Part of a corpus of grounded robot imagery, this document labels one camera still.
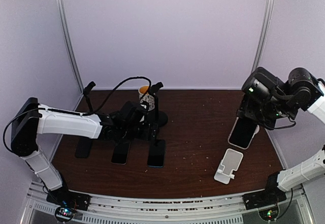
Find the black front phone stand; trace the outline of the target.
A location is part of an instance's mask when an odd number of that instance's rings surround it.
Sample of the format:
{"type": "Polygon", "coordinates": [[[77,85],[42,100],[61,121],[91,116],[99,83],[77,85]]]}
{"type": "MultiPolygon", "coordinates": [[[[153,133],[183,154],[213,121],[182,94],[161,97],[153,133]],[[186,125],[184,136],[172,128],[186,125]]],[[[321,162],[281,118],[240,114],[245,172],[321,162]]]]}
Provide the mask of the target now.
{"type": "Polygon", "coordinates": [[[150,123],[157,123],[159,127],[163,127],[168,122],[168,116],[159,109],[159,98],[157,92],[163,87],[162,82],[152,85],[149,89],[149,95],[153,97],[154,109],[150,110],[147,119],[150,123]]]}

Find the white-cased smartphone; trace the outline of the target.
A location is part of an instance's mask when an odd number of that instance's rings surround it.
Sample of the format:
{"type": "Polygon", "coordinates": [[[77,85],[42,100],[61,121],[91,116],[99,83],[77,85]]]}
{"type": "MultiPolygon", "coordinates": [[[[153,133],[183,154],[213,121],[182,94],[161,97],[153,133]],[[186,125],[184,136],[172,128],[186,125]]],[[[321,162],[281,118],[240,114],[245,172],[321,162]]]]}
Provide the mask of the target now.
{"type": "Polygon", "coordinates": [[[228,143],[246,150],[255,136],[254,131],[256,126],[257,124],[250,119],[237,117],[228,137],[228,143]]]}

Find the blue smartphone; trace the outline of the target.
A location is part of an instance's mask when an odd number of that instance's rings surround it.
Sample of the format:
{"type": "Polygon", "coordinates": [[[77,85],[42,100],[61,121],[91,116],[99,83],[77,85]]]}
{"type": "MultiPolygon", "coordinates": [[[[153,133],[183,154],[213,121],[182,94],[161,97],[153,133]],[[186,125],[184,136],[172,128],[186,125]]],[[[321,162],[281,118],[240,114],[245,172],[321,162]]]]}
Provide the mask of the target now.
{"type": "Polygon", "coordinates": [[[165,164],[166,142],[154,140],[150,143],[147,165],[152,168],[162,168],[165,164]]]}

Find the pink-edged dark smartphone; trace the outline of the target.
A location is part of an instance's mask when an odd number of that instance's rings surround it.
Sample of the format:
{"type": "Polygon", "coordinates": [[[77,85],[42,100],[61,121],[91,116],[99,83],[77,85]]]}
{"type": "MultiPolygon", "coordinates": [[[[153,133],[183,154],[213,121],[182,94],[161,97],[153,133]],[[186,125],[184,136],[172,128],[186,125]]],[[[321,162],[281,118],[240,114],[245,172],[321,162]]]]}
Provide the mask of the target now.
{"type": "Polygon", "coordinates": [[[111,162],[113,164],[125,165],[130,149],[130,140],[120,140],[114,148],[111,162]]]}

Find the white phone stand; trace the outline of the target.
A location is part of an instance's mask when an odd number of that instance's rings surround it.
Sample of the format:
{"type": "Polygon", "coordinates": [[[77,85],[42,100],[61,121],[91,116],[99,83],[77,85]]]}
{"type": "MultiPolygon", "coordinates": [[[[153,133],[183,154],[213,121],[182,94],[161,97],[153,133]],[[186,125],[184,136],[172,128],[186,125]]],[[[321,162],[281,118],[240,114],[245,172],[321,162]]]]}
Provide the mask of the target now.
{"type": "Polygon", "coordinates": [[[234,172],[238,170],[243,159],[243,153],[228,148],[219,163],[214,175],[214,180],[229,184],[231,179],[235,178],[234,172]]]}

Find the black smartphone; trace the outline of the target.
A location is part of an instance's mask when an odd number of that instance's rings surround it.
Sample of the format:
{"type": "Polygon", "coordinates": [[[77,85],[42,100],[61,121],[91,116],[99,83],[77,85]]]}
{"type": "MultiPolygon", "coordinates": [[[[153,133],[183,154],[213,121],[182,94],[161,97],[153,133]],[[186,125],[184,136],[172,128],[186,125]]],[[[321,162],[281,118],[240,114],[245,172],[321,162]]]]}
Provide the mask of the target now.
{"type": "Polygon", "coordinates": [[[76,158],[89,157],[91,147],[92,147],[92,139],[81,137],[76,147],[75,157],[76,158]]]}

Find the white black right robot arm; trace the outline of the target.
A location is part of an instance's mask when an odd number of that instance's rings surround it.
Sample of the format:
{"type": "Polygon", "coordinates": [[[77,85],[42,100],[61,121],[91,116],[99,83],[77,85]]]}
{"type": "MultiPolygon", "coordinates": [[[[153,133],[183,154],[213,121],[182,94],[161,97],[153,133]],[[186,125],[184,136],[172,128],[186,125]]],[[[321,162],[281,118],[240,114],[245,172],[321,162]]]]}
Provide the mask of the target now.
{"type": "MultiPolygon", "coordinates": [[[[242,102],[228,142],[247,149],[258,126],[276,130],[276,121],[288,118],[296,125],[299,110],[307,111],[324,122],[324,80],[305,68],[293,69],[286,82],[258,67],[244,82],[242,102]]],[[[246,209],[260,208],[286,200],[286,192],[324,174],[324,149],[300,164],[271,174],[264,190],[244,194],[246,209]]]]}

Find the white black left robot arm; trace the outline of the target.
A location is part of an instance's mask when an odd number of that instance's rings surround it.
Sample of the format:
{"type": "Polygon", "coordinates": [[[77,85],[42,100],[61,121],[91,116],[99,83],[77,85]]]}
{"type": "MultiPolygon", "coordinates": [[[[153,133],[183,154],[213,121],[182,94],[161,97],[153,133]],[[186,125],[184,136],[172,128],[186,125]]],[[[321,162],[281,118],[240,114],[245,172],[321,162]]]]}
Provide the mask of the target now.
{"type": "Polygon", "coordinates": [[[147,119],[147,103],[128,101],[110,114],[66,111],[42,105],[37,98],[29,98],[17,115],[6,125],[11,129],[11,143],[6,149],[24,159],[45,185],[53,202],[70,206],[77,197],[69,188],[58,170],[50,163],[37,144],[41,134],[79,136],[91,140],[114,141],[118,154],[128,151],[134,139],[150,143],[150,150],[158,147],[158,123],[147,119]]]}

